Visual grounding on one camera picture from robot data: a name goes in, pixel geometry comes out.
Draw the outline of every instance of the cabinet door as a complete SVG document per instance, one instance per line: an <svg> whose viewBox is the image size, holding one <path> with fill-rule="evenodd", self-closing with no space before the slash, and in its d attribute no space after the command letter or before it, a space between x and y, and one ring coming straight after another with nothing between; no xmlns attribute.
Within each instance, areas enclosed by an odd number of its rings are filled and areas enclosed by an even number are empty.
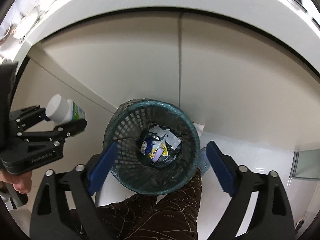
<svg viewBox="0 0 320 240"><path fill-rule="evenodd" d="M187 14L181 48L180 107L204 131L284 149L319 142L320 85L284 48Z"/></svg>
<svg viewBox="0 0 320 240"><path fill-rule="evenodd" d="M178 14L129 13L72 27L45 41L64 70L115 107L136 98L178 105Z"/></svg>

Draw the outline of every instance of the patterned trousers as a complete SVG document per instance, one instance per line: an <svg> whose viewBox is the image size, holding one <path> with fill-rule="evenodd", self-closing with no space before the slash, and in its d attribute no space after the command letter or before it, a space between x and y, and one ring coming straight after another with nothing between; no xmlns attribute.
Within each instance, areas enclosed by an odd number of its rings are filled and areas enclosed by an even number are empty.
<svg viewBox="0 0 320 240"><path fill-rule="evenodd" d="M98 213L115 240L197 240L201 191L198 169L184 187L158 204L156 196L135 194L122 202L98 207ZM75 209L71 215L76 229L84 232Z"/></svg>

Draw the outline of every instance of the white bottle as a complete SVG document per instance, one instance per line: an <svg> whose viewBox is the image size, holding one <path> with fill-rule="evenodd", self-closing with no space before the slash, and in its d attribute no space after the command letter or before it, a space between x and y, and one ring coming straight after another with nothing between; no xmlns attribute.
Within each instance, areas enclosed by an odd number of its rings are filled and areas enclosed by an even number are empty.
<svg viewBox="0 0 320 240"><path fill-rule="evenodd" d="M73 120L85 119L85 112L71 99L66 100L60 94L56 94L50 99L45 108L45 115L54 122L55 126Z"/></svg>

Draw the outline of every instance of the trash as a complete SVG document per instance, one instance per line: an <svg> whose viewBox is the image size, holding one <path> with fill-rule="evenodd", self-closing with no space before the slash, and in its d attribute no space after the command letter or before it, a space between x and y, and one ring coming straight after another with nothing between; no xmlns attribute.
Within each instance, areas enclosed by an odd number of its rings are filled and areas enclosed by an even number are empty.
<svg viewBox="0 0 320 240"><path fill-rule="evenodd" d="M152 139L151 138L145 138L143 141L140 151L143 155L150 153L152 150Z"/></svg>
<svg viewBox="0 0 320 240"><path fill-rule="evenodd" d="M181 140L170 131L167 131L167 133L164 136L164 139L171 146L171 148L174 150L181 143Z"/></svg>
<svg viewBox="0 0 320 240"><path fill-rule="evenodd" d="M170 149L175 150L180 143L181 140L170 132L170 129L163 130L159 125L156 125L149 129L140 151L143 155L148 154L154 164L161 156L168 156L167 145L170 146Z"/></svg>
<svg viewBox="0 0 320 240"><path fill-rule="evenodd" d="M170 131L170 129L162 130L159 125L149 129L149 132L155 133L159 137L165 136L167 131Z"/></svg>
<svg viewBox="0 0 320 240"><path fill-rule="evenodd" d="M152 162L155 163L159 160L160 156L164 153L166 149L165 140L152 142L152 150L149 153L149 157Z"/></svg>
<svg viewBox="0 0 320 240"><path fill-rule="evenodd" d="M204 130L204 124L198 124L198 123L193 122L193 125L195 126L197 133L198 133L198 136L200 137L203 130Z"/></svg>

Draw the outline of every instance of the white paper scrap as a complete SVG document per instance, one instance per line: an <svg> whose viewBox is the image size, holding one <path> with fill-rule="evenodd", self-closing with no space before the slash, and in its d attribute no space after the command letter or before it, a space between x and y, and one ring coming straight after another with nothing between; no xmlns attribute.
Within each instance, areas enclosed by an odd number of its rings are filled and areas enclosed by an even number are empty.
<svg viewBox="0 0 320 240"><path fill-rule="evenodd" d="M163 137L167 133L167 130L162 130L159 125L156 125L155 127L150 128L149 132L156 133L157 136Z"/></svg>
<svg viewBox="0 0 320 240"><path fill-rule="evenodd" d="M195 128L197 130L197 133L198 133L198 136L200 137L202 132L203 132L204 125L203 124L198 124L198 123L195 123L195 122L193 122L193 125L195 126Z"/></svg>
<svg viewBox="0 0 320 240"><path fill-rule="evenodd" d="M181 143L181 140L175 136L172 132L167 131L166 135L164 136L164 140L171 146L172 149L176 149L179 144Z"/></svg>

